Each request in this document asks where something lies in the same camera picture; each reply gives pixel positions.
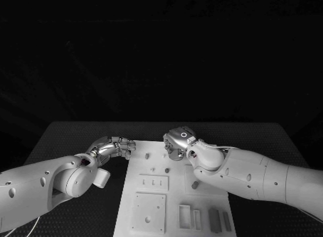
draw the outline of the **dark wall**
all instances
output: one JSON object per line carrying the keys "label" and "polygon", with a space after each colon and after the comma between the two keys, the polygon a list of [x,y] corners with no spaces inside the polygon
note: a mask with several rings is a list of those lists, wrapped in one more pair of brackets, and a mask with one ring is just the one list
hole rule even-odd
{"label": "dark wall", "polygon": [[296,141],[312,141],[323,118],[323,3],[173,1],[146,3],[150,14],[128,6],[117,14],[86,6],[79,15],[71,6],[62,19],[0,17],[9,160],[27,156],[56,120],[278,122]]}

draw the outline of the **white platform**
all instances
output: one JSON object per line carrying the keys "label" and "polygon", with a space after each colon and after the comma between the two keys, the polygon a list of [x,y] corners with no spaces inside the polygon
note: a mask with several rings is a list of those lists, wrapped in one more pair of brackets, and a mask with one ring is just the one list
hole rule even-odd
{"label": "white platform", "polygon": [[[163,148],[163,142],[136,141],[136,143],[137,151],[133,152],[128,163],[114,237],[235,237],[228,193],[224,190],[215,189],[213,186],[206,186],[203,183],[199,183],[196,190],[190,190],[189,185],[192,185],[196,177],[189,172],[190,162],[187,158],[182,161],[170,160]],[[140,175],[167,176],[169,191],[166,191],[163,182],[162,188],[153,187],[154,190],[143,189],[141,178],[144,176]],[[154,184],[159,185],[160,181],[164,181],[164,177],[156,177]],[[157,199],[154,196],[149,196],[147,198],[151,198],[154,201],[146,202],[144,210],[138,209],[136,199],[138,194],[157,194],[156,197],[163,197],[162,195],[164,195],[164,227],[162,227],[162,221],[154,221],[153,218],[156,215],[160,218],[162,215],[162,206],[159,204],[160,208],[153,209]],[[190,206],[190,230],[180,229],[179,227],[179,205]],[[222,232],[219,233],[212,233],[211,231],[208,212],[211,208],[219,210],[222,226]],[[195,230],[193,210],[200,212],[200,231]],[[229,232],[225,229],[224,212],[228,213],[229,217]]]}

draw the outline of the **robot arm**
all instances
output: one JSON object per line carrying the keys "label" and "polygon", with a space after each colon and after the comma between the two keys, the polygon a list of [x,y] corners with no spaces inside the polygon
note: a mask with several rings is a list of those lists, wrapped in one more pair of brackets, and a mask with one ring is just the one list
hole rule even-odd
{"label": "robot arm", "polygon": [[82,196],[91,184],[104,188],[110,173],[99,167],[111,157],[130,159],[134,150],[134,141],[102,137],[85,153],[0,173],[0,233],[29,223],[62,202]]}
{"label": "robot arm", "polygon": [[242,198],[288,204],[323,223],[323,171],[209,145],[186,126],[170,130],[163,140],[170,159],[187,157],[202,182]]}

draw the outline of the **table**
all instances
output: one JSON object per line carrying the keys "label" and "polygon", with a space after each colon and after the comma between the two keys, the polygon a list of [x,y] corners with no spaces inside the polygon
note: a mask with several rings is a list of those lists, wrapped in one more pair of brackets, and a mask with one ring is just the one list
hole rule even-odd
{"label": "table", "polygon": [[[277,123],[226,122],[53,122],[37,142],[24,165],[86,151],[102,136],[133,140],[163,141],[163,135],[179,126],[189,126],[209,144],[251,150],[276,161],[309,167],[299,150]],[[62,203],[40,217],[32,237],[112,236],[121,200],[127,160],[112,158],[104,165],[111,178],[104,189],[94,185],[86,193]],[[294,207],[268,201],[247,200],[229,194],[238,237],[323,236],[323,224]],[[36,221],[13,232],[26,236]]]}

